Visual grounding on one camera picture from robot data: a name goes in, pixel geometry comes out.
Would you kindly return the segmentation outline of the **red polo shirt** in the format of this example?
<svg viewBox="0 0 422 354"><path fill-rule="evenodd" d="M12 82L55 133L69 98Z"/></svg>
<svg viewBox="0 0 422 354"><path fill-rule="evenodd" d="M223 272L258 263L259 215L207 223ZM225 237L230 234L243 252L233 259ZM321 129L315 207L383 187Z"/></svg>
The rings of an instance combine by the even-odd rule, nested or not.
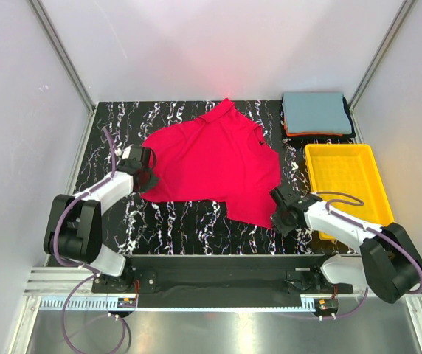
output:
<svg viewBox="0 0 422 354"><path fill-rule="evenodd" d="M156 154L158 184L150 202L217 201L233 221L270 229L280 185L280 158L262 127L225 99L211 111L152 133L143 143Z"/></svg>

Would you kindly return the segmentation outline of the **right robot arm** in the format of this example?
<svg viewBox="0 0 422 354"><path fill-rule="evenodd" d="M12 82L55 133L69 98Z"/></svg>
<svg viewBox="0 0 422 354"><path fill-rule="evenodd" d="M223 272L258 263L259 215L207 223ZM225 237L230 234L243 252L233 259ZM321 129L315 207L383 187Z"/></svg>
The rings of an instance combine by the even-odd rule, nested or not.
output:
<svg viewBox="0 0 422 354"><path fill-rule="evenodd" d="M280 234L306 228L330 235L354 250L353 255L330 256L316 267L325 283L365 287L390 304L406 294L422 293L422 257L402 225L383 226L340 211L336 204L364 204L347 193L335 192L329 201L322 195L300 195L287 184L270 192L276 203L271 221Z"/></svg>

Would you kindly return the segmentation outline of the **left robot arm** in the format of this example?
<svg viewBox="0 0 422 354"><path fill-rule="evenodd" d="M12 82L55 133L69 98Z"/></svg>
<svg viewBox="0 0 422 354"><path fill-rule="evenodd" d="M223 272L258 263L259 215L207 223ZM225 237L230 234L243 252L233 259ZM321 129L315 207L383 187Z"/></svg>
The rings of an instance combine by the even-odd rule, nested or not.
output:
<svg viewBox="0 0 422 354"><path fill-rule="evenodd" d="M74 195L57 195L49 214L44 251L63 266L83 266L95 273L123 277L127 260L103 242L103 214L133 193L158 184L155 152L131 145L119 164L90 188Z"/></svg>

